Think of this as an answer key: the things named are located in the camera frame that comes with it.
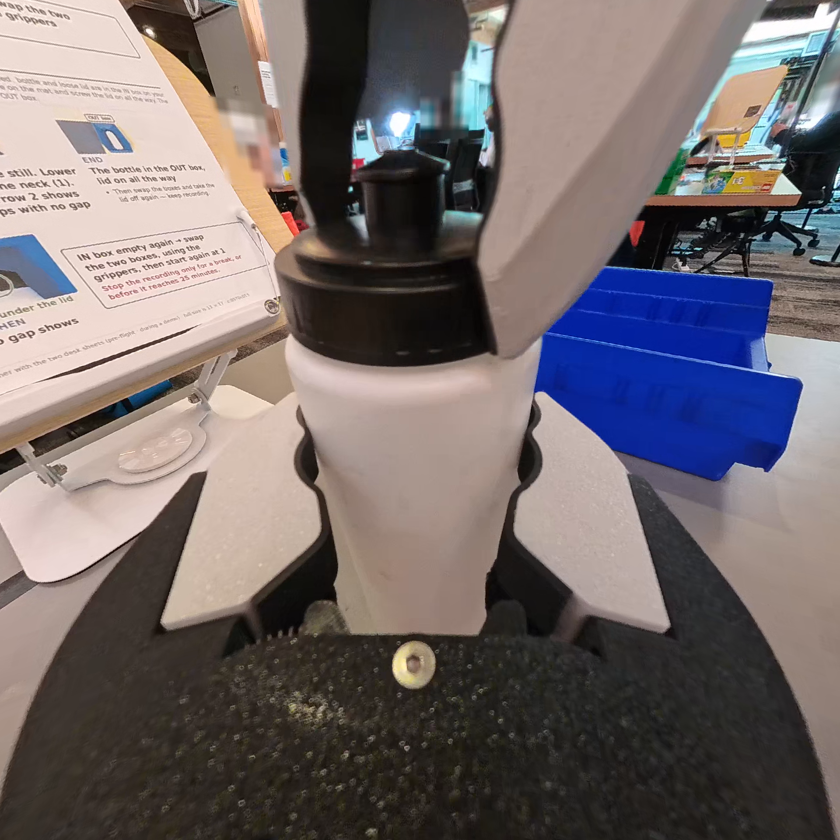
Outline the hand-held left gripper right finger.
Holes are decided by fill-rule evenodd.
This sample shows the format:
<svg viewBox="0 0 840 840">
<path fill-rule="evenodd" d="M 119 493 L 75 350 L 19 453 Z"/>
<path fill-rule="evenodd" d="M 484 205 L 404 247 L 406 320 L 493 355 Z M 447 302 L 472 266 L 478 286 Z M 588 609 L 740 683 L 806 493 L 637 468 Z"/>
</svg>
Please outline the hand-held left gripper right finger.
<svg viewBox="0 0 840 840">
<path fill-rule="evenodd" d="M 590 619 L 670 629 L 629 474 L 545 392 L 534 395 L 497 559 L 496 590 L 536 635 L 574 641 Z"/>
</svg>

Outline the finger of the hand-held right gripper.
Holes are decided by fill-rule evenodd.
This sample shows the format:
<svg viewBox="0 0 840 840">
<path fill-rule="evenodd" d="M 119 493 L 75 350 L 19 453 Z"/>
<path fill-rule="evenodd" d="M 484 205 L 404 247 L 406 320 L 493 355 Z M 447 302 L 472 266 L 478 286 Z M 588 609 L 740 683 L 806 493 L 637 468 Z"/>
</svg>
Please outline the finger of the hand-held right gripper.
<svg viewBox="0 0 840 840">
<path fill-rule="evenodd" d="M 461 1 L 266 1 L 262 18 L 292 179 L 312 227 L 339 224 L 354 125 L 419 111 L 450 128 L 469 45 Z"/>
<path fill-rule="evenodd" d="M 516 358 L 619 246 L 765 2 L 511 2 L 477 266 Z"/>
</svg>

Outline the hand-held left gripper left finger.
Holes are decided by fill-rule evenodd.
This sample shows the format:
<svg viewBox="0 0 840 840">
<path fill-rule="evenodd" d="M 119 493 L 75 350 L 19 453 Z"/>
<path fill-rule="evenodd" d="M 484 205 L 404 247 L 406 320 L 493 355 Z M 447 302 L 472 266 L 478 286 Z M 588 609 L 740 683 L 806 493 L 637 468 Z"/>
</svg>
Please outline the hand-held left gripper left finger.
<svg viewBox="0 0 840 840">
<path fill-rule="evenodd" d="M 166 631 L 231 618 L 254 637 L 299 628 L 333 600 L 338 561 L 298 399 L 246 424 L 208 468 L 170 594 Z"/>
</svg>

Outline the blue plastic bin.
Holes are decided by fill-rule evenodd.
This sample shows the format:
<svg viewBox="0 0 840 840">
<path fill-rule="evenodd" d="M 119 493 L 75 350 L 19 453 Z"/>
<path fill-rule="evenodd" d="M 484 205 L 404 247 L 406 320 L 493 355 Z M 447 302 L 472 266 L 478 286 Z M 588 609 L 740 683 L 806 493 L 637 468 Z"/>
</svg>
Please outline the blue plastic bin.
<svg viewBox="0 0 840 840">
<path fill-rule="evenodd" d="M 545 333 L 535 384 L 611 449 L 708 480 L 784 454 L 802 382 L 775 373 L 774 284 L 605 267 Z"/>
</svg>

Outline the white plastic bottle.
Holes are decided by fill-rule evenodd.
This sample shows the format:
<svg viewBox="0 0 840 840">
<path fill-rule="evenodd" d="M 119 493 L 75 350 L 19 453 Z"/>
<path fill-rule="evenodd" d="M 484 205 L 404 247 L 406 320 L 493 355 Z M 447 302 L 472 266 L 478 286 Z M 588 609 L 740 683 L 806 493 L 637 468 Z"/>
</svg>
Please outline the white plastic bottle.
<svg viewBox="0 0 840 840">
<path fill-rule="evenodd" d="M 355 634 L 477 635 L 541 340 L 504 360 L 384 367 L 286 344 Z"/>
</svg>

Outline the black bottle lid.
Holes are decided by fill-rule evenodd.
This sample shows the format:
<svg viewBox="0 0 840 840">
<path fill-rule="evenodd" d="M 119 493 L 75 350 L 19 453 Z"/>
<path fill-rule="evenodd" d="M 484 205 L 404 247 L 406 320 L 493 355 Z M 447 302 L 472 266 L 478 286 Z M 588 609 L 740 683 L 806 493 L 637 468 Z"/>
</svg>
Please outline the black bottle lid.
<svg viewBox="0 0 840 840">
<path fill-rule="evenodd" d="M 448 163 L 393 150 L 357 171 L 364 215 L 312 227 L 275 260 L 291 335 L 368 366 L 446 364 L 490 352 L 477 213 L 445 207 Z"/>
</svg>

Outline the black office chair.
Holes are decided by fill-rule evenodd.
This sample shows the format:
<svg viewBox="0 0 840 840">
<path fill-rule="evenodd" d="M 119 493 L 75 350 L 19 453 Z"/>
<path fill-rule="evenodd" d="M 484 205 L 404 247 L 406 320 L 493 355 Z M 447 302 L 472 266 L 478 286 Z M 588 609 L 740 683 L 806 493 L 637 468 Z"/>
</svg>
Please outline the black office chair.
<svg viewBox="0 0 840 840">
<path fill-rule="evenodd" d="M 444 197 L 448 210 L 474 212 L 479 208 L 476 173 L 484 148 L 483 129 L 431 129 L 419 125 L 414 130 L 414 147 L 448 163 L 444 177 Z"/>
</svg>

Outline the wooden instruction board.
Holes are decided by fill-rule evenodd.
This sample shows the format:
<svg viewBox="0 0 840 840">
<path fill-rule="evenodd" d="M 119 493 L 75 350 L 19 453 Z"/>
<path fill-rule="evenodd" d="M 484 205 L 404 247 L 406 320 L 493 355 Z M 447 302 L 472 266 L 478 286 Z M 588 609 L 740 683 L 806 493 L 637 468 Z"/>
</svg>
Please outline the wooden instruction board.
<svg viewBox="0 0 840 840">
<path fill-rule="evenodd" d="M 292 240 L 287 224 L 257 173 L 239 152 L 233 131 L 222 119 L 215 100 L 180 60 L 148 38 L 145 43 L 209 150 L 222 165 L 257 231 L 265 236 L 268 261 L 272 263 L 276 252 Z M 52 433 L 146 386 L 262 340 L 286 325 L 286 316 L 281 311 L 268 314 L 252 326 L 234 325 L 231 313 L 183 334 L 4 395 L 1 450 L 4 453 Z"/>
</svg>

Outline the wooden top table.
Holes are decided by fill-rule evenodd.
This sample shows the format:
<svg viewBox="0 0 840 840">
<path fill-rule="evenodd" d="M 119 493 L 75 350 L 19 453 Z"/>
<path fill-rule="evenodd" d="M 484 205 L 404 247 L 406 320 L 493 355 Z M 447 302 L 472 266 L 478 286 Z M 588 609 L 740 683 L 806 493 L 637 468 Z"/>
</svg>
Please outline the wooden top table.
<svg viewBox="0 0 840 840">
<path fill-rule="evenodd" d="M 637 220 L 644 222 L 634 261 L 642 270 L 661 270 L 670 255 L 677 234 L 704 218 L 726 215 L 748 208 L 791 208 L 802 192 L 785 175 L 780 175 L 769 192 L 697 195 L 653 195 Z"/>
</svg>

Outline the tan cardboard sign board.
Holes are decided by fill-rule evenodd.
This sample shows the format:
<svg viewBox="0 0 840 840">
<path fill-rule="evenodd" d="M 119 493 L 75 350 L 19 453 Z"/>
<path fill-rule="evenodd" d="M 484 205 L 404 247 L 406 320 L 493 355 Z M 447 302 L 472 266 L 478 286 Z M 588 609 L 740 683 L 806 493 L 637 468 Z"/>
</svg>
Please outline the tan cardboard sign board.
<svg viewBox="0 0 840 840">
<path fill-rule="evenodd" d="M 708 110 L 692 155 L 711 161 L 721 149 L 720 139 L 729 137 L 733 158 L 742 137 L 759 122 L 788 70 L 781 64 L 730 77 Z"/>
</svg>

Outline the yellow box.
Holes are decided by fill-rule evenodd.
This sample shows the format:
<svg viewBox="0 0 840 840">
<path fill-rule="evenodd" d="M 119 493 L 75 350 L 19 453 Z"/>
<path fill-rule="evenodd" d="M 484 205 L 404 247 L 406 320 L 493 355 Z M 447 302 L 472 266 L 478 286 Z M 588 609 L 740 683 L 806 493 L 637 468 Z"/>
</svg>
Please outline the yellow box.
<svg viewBox="0 0 840 840">
<path fill-rule="evenodd" d="M 708 169 L 701 182 L 702 195 L 770 194 L 782 170 L 756 166 L 716 166 Z"/>
</svg>

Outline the printed instruction sheet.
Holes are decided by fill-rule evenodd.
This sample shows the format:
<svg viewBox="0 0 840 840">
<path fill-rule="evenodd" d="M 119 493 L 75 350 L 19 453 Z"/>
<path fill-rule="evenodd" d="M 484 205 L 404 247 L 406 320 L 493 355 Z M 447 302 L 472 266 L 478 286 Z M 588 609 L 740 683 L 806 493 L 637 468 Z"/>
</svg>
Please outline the printed instruction sheet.
<svg viewBox="0 0 840 840">
<path fill-rule="evenodd" d="M 234 314 L 267 246 L 120 2 L 1 2 L 2 394 Z"/>
</svg>

